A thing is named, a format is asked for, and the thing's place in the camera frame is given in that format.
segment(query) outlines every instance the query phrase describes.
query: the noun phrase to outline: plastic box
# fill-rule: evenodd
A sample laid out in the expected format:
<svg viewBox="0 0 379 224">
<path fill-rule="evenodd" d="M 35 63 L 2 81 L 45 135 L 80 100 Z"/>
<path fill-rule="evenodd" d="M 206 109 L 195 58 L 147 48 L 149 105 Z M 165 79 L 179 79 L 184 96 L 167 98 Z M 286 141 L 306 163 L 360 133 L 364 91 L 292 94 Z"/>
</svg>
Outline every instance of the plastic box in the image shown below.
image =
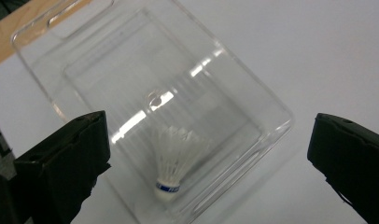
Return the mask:
<svg viewBox="0 0 379 224">
<path fill-rule="evenodd" d="M 62 119 L 105 110 L 105 175 L 137 222 L 190 223 L 274 146 L 292 116 L 177 1 L 87 1 L 59 21 L 83 1 L 62 1 L 20 29 L 13 46 Z M 162 202 L 157 167 L 166 163 L 157 158 L 178 156 L 158 151 L 155 133 L 172 127 L 206 144 L 191 146 L 200 156 Z"/>
</svg>

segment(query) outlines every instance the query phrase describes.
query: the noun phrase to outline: blue band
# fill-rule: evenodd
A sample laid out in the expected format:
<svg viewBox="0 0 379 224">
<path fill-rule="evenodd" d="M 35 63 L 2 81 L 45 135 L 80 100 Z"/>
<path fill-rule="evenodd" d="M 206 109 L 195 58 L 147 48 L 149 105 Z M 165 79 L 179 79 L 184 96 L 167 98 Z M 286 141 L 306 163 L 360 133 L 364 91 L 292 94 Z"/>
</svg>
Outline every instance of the blue band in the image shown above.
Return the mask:
<svg viewBox="0 0 379 224">
<path fill-rule="evenodd" d="M 160 189 L 162 191 L 166 191 L 168 193 L 176 193 L 180 189 L 180 186 L 177 186 L 177 187 L 167 187 L 167 186 L 164 186 L 163 184 L 161 184 L 160 182 L 157 182 L 156 187 L 157 187 L 157 189 Z"/>
</svg>

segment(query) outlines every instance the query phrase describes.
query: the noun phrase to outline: wooden surface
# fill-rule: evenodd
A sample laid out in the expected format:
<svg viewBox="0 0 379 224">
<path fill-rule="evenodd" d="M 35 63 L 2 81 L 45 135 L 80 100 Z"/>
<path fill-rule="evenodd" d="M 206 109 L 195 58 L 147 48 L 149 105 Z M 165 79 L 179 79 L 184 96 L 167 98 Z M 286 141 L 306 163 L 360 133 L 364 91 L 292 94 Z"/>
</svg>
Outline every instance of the wooden surface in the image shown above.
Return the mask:
<svg viewBox="0 0 379 224">
<path fill-rule="evenodd" d="M 36 16 L 56 5 L 60 0 L 32 0 L 0 21 L 0 62 L 14 53 L 11 46 L 12 34 Z M 88 4 L 91 0 L 79 1 L 75 9 L 60 18 L 60 21 Z"/>
</svg>

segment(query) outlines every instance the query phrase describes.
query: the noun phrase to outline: white surface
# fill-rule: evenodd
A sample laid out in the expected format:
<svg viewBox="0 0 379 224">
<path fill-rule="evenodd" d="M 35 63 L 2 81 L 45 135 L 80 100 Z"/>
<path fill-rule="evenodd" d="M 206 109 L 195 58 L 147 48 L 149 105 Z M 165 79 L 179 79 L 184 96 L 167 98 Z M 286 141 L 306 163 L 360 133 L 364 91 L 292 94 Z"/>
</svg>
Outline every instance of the white surface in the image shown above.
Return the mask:
<svg viewBox="0 0 379 224">
<path fill-rule="evenodd" d="M 296 117 L 294 129 L 195 223 L 365 223 L 306 151 L 317 112 L 379 133 L 379 1 L 181 2 Z M 0 64 L 0 129 L 17 155 L 62 124 L 16 56 Z M 132 223 L 123 211 L 100 178 L 73 223 Z"/>
</svg>

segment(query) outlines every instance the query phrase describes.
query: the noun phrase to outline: shuttlecock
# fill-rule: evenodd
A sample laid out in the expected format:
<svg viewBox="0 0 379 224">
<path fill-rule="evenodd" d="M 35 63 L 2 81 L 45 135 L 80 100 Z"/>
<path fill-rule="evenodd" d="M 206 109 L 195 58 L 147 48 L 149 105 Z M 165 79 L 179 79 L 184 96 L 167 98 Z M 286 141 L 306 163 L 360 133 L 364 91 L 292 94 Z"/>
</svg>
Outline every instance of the shuttlecock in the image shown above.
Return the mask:
<svg viewBox="0 0 379 224">
<path fill-rule="evenodd" d="M 161 126 L 153 134 L 158 179 L 155 195 L 163 202 L 174 199 L 180 180 L 209 148 L 209 142 L 193 131 Z"/>
</svg>

